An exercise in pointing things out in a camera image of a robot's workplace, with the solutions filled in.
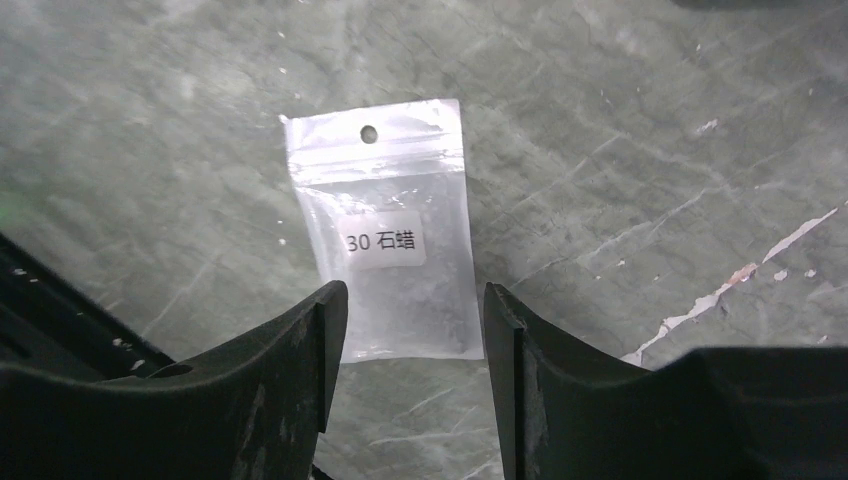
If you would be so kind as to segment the small white paper packet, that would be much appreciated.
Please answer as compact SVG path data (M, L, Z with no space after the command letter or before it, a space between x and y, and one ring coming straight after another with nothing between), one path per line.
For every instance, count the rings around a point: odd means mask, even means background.
M482 359L459 102L357 108L284 127L320 277L347 286L343 361Z

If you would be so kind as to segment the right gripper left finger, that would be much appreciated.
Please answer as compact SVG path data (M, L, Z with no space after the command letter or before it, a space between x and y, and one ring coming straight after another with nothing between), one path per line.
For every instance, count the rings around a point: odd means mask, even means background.
M310 479L340 367L348 290L144 377L1 366L5 479Z

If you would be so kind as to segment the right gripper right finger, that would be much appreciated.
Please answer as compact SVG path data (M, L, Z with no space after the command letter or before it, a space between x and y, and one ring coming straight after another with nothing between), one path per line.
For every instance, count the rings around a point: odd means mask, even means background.
M483 333L508 479L843 479L843 347L698 348L650 371L488 284Z

